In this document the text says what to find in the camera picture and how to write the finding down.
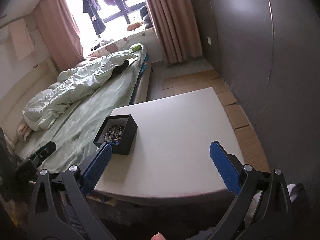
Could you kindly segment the person's right hand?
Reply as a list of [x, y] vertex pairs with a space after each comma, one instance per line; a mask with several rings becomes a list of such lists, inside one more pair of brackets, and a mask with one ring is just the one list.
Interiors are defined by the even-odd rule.
[[156, 235], [152, 236], [151, 240], [166, 240], [166, 239], [161, 233], [157, 233]]

